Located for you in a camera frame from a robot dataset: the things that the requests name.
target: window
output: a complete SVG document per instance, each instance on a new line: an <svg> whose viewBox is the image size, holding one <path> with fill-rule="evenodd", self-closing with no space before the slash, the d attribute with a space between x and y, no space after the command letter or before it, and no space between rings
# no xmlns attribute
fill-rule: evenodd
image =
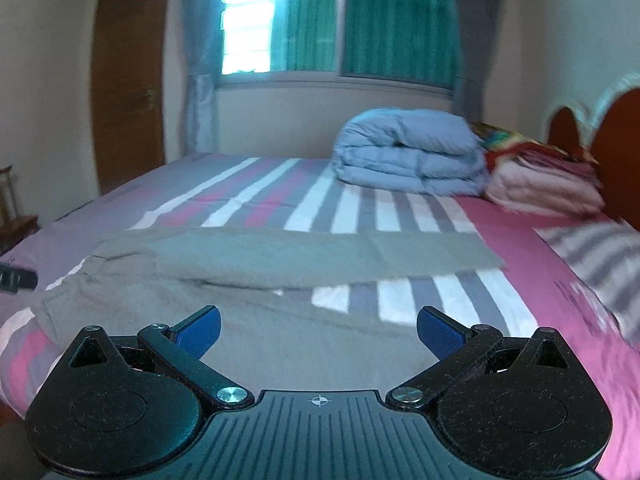
<svg viewBox="0 0 640 480"><path fill-rule="evenodd" d="M449 0L222 1L224 75L305 72L452 85L458 56Z"/></svg>

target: pink bed sheet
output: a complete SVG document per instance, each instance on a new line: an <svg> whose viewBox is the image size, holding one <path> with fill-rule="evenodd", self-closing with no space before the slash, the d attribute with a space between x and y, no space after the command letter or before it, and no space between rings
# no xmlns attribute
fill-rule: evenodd
<svg viewBox="0 0 640 480"><path fill-rule="evenodd" d="M606 479L640 478L640 352L611 324L598 320L579 280L538 237L535 228L569 225L567 219L508 213L474 198L460 198L484 241L540 326L553 326L569 343L613 416L613 434L597 472Z"/></svg>

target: window frame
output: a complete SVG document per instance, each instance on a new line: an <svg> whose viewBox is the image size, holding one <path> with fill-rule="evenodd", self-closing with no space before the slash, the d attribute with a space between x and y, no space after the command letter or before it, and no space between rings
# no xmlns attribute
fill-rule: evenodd
<svg viewBox="0 0 640 480"><path fill-rule="evenodd" d="M452 96L451 86L439 85L421 80L411 80L383 75L364 75L344 72L344 24L346 21L347 0L336 0L335 22L335 70L333 71L273 71L261 73L221 74L217 88L235 89L247 84L262 88L304 86L313 83L316 86L335 87L350 86L360 89L395 89L404 92L424 92Z"/></svg>

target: bedroom floor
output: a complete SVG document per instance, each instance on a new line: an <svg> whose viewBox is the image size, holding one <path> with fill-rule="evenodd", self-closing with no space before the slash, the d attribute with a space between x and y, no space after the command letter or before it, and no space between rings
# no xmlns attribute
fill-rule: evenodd
<svg viewBox="0 0 640 480"><path fill-rule="evenodd" d="M10 422L0 427L0 478L38 480L44 473L24 434L24 425Z"/></svg>

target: arched headboard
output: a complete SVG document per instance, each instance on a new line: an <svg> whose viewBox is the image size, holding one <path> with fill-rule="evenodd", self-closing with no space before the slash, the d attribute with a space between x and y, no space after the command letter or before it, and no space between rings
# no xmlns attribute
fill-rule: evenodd
<svg viewBox="0 0 640 480"><path fill-rule="evenodd" d="M580 146L577 121L569 108L553 115L548 142L568 152ZM640 88L610 105L588 148L599 163L604 212L640 230Z"/></svg>
<svg viewBox="0 0 640 480"><path fill-rule="evenodd" d="M563 106L556 110L549 122L548 143L561 150L573 153L580 146L580 132L571 108Z"/></svg>

